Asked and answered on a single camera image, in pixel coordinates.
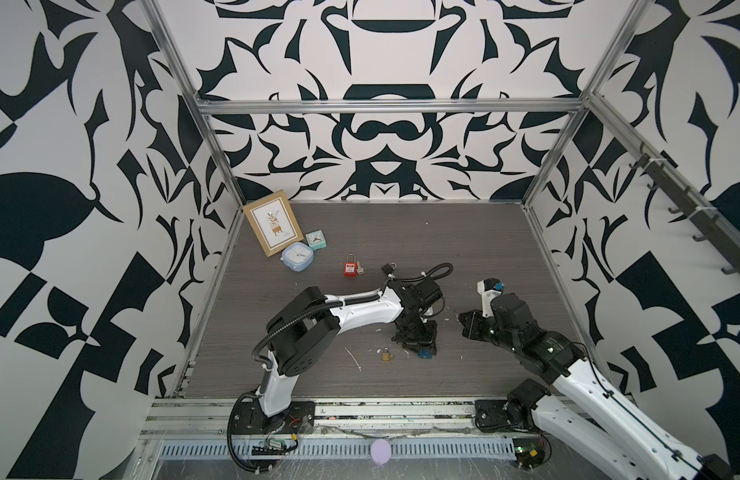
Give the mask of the small black padlock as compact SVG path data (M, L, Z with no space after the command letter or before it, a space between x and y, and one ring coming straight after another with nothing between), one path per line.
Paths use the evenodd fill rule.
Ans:
M386 276L393 276L393 275L394 275L394 272L395 272L395 270L396 270L396 268L397 268L397 264L396 264L396 263L394 263L394 262L389 262L389 263L387 263L387 264L384 264L384 265L383 265L383 266L381 267L381 270L382 270L382 272L383 272L383 273L384 273L384 274L385 274Z

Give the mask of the red padlock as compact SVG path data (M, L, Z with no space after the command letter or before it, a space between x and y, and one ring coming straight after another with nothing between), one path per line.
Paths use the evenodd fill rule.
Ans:
M356 277L358 275L358 263L355 254L349 253L346 256L346 261L343 267L343 275L345 277Z

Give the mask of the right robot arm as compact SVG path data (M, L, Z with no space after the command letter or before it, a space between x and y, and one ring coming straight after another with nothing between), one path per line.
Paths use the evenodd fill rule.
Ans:
M548 433L612 479L731 479L716 454L702 456L622 394L592 363L585 346L546 330L515 294L482 296L483 308L459 314L462 334L512 353L531 378L507 396L497 417L484 401L476 424Z

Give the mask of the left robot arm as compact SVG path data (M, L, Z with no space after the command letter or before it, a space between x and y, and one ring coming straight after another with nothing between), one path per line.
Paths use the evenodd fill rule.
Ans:
M269 472L298 448L298 434L310 423L315 404L293 401L294 388L339 334L392 324L392 340L404 350L423 358L436 354L434 318L445 307L438 282L454 267L440 263L412 278L396 276L395 269L393 263L384 265L383 285L369 292L336 296L308 287L268 322L251 353L263 369L261 384L238 397L226 427L227 449L239 469Z

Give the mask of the purple round lid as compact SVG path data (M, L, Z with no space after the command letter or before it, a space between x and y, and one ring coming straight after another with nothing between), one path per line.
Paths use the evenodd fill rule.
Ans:
M370 446L370 456L374 464L382 466L387 464L392 457L392 445L384 438L375 439Z

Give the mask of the green square alarm clock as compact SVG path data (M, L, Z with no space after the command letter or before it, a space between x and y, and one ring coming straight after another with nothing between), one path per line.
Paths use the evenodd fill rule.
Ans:
M308 232L305 236L308 246L313 250L321 250L327 247L325 234L322 230Z

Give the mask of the right circuit board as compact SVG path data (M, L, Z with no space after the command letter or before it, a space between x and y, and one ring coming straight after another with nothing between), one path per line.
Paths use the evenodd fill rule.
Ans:
M515 438L514 465L525 471L532 471L548 462L552 449L549 442L543 437Z

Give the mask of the circuit board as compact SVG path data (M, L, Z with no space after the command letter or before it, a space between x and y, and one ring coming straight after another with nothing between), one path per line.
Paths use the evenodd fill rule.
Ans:
M285 440L268 439L264 440L262 445L253 446L251 454L253 456L282 456L295 451L299 447L299 440L296 436L291 437L291 443Z
M532 471L548 462L552 449L549 442L543 437L515 438L514 465L525 471Z

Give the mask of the blue square alarm clock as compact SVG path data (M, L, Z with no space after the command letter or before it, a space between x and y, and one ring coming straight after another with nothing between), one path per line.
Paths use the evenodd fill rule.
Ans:
M302 242L295 242L287 246L280 256L282 263L294 272L303 272L314 261L314 251Z

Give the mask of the left circuit board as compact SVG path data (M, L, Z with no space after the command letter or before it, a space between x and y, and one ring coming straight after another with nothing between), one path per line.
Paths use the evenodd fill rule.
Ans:
M296 436L291 437L291 443L285 440L268 439L264 440L262 445L253 446L251 454L253 456L282 456L295 451L299 447L299 440Z

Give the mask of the black coat hook rack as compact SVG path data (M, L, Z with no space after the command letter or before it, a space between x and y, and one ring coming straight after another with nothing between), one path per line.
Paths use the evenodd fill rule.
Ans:
M710 243L727 261L721 272L740 277L740 231L668 159L652 152L644 141L639 143L639 154L630 169L640 170L649 178L649 197L655 192L665 195L671 202L668 212L696 229L693 240Z

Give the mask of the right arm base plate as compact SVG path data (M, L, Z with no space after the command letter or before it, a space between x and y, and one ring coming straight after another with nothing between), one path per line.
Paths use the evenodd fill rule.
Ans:
M537 403L524 400L476 400L475 425L483 433L533 433L541 429L535 424L532 413Z

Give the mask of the wooden picture frame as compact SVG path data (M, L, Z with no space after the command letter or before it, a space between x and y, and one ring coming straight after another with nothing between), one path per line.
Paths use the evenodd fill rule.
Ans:
M283 190L245 205L243 212L267 257L304 239Z

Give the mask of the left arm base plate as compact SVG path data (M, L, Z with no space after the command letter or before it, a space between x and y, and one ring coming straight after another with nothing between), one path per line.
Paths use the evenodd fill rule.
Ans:
M282 412L267 416L258 400L244 399L232 407L228 429L232 435L263 435L287 430L294 420L295 426L310 425L315 408L313 401L296 401Z

